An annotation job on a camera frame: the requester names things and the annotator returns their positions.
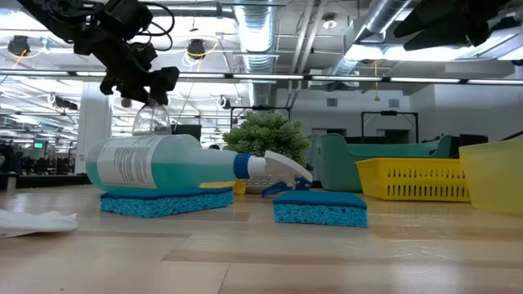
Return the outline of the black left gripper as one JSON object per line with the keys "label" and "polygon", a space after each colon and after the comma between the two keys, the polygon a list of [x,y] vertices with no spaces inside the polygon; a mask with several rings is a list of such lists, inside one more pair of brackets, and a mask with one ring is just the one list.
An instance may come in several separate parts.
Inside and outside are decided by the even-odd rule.
{"label": "black left gripper", "polygon": [[167,105],[168,92],[174,90],[180,75],[177,67],[165,67],[150,73],[151,61],[158,56],[151,44],[128,44],[107,32],[89,32],[75,39],[74,52],[94,55],[106,67],[100,90],[107,96],[112,95],[115,88],[124,99],[147,102],[148,92],[140,83],[133,82],[147,82],[150,74],[150,98],[160,105]]}

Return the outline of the black equipment box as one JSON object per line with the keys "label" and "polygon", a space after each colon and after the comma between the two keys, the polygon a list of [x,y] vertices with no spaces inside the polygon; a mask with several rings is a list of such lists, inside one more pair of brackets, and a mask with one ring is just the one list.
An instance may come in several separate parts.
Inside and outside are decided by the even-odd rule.
{"label": "black equipment box", "polygon": [[488,143],[489,139],[483,135],[461,134],[452,136],[449,147],[449,158],[459,158],[459,148],[467,145],[478,145]]}

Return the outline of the black monitor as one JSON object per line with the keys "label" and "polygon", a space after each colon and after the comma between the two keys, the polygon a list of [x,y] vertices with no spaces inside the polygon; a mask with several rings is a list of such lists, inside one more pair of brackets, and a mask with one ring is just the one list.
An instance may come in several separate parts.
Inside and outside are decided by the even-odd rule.
{"label": "black monitor", "polygon": [[202,134],[202,126],[199,124],[172,124],[173,135],[191,135],[197,141],[200,141]]}

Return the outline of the black stand frame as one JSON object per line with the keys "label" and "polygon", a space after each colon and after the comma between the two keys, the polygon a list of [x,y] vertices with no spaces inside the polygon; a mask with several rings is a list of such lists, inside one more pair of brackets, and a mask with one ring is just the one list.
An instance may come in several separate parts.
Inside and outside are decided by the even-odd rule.
{"label": "black stand frame", "polygon": [[238,119],[243,116],[246,110],[275,112],[276,110],[284,110],[288,114],[288,119],[292,117],[292,109],[290,107],[277,107],[270,105],[254,105],[254,106],[231,106],[230,107],[230,128],[238,124]]}
{"label": "black stand frame", "polygon": [[364,116],[366,114],[377,114],[379,116],[398,116],[401,115],[405,118],[406,115],[411,115],[414,117],[414,127],[415,127],[415,142],[420,143],[419,139],[419,114],[418,112],[398,112],[395,110],[383,110],[383,111],[363,111],[360,113],[360,143],[364,144],[365,141],[365,135],[364,135],[364,128],[366,122],[364,121]]}

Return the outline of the LED light bar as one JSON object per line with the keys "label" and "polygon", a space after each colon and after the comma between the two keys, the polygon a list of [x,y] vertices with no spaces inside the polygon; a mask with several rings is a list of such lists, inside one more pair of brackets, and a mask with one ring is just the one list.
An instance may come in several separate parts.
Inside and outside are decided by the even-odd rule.
{"label": "LED light bar", "polygon": [[[60,71],[0,69],[0,75],[25,77],[67,77],[67,78],[102,78],[101,71]],[[523,79],[492,78],[413,78],[388,76],[329,76],[310,74],[268,74],[268,73],[200,73],[182,72],[179,78],[185,80],[246,80],[246,81],[307,81],[307,82],[384,82],[384,83],[424,83],[424,84],[460,84],[481,86],[518,86],[523,87]]]}

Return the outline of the small yellow slotted basket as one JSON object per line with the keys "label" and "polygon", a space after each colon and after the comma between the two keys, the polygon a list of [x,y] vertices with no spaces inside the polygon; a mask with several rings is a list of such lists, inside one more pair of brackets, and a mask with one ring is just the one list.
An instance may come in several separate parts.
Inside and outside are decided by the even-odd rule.
{"label": "small yellow slotted basket", "polygon": [[372,158],[356,163],[363,194],[388,201],[471,201],[460,161]]}

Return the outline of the slanted silver duct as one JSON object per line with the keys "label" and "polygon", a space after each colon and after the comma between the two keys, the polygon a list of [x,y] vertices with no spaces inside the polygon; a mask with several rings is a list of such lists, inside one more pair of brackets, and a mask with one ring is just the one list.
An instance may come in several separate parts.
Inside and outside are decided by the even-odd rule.
{"label": "slanted silver duct", "polygon": [[374,47],[363,43],[383,44],[387,29],[412,0],[373,0],[368,13],[352,20],[344,35],[346,51],[340,60],[329,70],[329,75],[347,76],[362,60],[379,60],[371,57],[373,53],[382,54]]}

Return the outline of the green artificial potted plant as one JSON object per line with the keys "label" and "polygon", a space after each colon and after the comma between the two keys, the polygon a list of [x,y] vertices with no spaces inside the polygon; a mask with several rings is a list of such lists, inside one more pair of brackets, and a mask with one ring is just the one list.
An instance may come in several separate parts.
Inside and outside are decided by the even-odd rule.
{"label": "green artificial potted plant", "polygon": [[233,181],[273,179],[265,197],[288,190],[307,190],[313,175],[306,169],[304,152],[311,143],[302,123],[282,114],[246,114],[244,122],[223,135],[225,150],[235,154]]}

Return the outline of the white cloth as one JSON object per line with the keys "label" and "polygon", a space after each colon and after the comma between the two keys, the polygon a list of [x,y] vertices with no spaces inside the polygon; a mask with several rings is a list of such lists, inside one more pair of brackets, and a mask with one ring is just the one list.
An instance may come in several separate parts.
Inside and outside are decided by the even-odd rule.
{"label": "white cloth", "polygon": [[77,214],[62,215],[51,211],[42,214],[0,210],[0,238],[14,238],[36,233],[72,232],[78,228]]}

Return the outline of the large silver spiral duct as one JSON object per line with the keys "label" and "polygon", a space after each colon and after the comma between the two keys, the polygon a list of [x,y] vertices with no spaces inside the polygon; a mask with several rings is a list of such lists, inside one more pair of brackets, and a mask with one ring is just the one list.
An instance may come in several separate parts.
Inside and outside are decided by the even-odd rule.
{"label": "large silver spiral duct", "polygon": [[[244,53],[244,71],[248,74],[272,74],[275,71],[275,19],[276,8],[247,5],[234,8],[238,21],[238,37]],[[248,87],[253,106],[275,106],[274,82],[256,81]]]}

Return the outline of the translucent yellow bin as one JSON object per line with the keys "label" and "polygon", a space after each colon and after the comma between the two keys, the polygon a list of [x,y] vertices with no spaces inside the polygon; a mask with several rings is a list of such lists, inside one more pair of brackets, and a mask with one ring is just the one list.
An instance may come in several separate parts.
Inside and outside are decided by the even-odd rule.
{"label": "translucent yellow bin", "polygon": [[523,138],[459,149],[472,206],[523,216]]}

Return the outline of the yellow cloth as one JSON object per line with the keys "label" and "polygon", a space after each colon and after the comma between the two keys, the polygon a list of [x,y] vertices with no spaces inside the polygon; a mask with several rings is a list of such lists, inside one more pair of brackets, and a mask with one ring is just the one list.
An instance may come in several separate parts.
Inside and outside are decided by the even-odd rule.
{"label": "yellow cloth", "polygon": [[227,182],[208,182],[202,183],[201,188],[232,188],[234,194],[243,195],[246,191],[244,180],[235,180]]}

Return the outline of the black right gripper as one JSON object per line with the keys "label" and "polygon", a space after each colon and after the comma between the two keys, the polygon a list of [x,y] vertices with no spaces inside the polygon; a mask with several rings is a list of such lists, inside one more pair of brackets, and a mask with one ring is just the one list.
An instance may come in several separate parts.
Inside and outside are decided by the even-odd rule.
{"label": "black right gripper", "polygon": [[491,35],[488,21],[510,1],[421,0],[393,34],[396,38],[414,34],[403,46],[406,51],[467,45],[467,38],[477,47]]}

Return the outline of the teal liquid spray bottle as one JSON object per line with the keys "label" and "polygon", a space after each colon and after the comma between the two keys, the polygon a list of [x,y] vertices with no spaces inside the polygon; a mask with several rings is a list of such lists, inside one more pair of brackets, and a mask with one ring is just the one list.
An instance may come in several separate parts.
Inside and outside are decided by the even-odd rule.
{"label": "teal liquid spray bottle", "polygon": [[191,135],[105,138],[87,155],[86,169],[91,183],[105,192],[198,188],[252,177],[271,177],[288,187],[313,181],[301,164],[281,154],[205,149]]}

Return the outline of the clear plastic bottle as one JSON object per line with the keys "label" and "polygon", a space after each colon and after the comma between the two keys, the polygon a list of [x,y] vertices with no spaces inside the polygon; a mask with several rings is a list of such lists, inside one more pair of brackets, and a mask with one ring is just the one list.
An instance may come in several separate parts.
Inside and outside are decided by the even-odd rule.
{"label": "clear plastic bottle", "polygon": [[168,111],[155,100],[149,100],[136,114],[133,136],[170,135],[171,132]]}

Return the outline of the teal plastic bin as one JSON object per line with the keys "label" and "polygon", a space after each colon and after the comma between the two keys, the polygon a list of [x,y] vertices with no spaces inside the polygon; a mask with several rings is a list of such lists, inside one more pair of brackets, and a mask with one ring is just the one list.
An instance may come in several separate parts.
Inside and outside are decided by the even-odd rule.
{"label": "teal plastic bin", "polygon": [[451,136],[419,144],[347,144],[338,134],[317,138],[315,155],[319,181],[326,190],[362,191],[356,162],[371,158],[449,158]]}

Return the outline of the white pillar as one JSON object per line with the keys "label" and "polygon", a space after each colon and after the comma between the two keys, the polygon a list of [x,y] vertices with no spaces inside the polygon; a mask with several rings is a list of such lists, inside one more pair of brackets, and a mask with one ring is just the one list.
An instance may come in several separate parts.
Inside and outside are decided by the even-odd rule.
{"label": "white pillar", "polygon": [[113,102],[111,96],[106,96],[101,92],[99,82],[83,82],[74,164],[75,174],[87,173],[88,153],[99,140],[111,136]]}

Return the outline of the blue sponge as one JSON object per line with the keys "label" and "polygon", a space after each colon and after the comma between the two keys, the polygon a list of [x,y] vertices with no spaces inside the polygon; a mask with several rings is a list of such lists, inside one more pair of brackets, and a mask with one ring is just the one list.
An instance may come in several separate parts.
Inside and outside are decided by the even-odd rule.
{"label": "blue sponge", "polygon": [[366,202],[353,193],[288,191],[273,200],[274,221],[367,227]]}
{"label": "blue sponge", "polygon": [[101,195],[100,200],[103,212],[155,218],[228,207],[234,203],[234,193],[229,187],[151,189],[107,192]]}

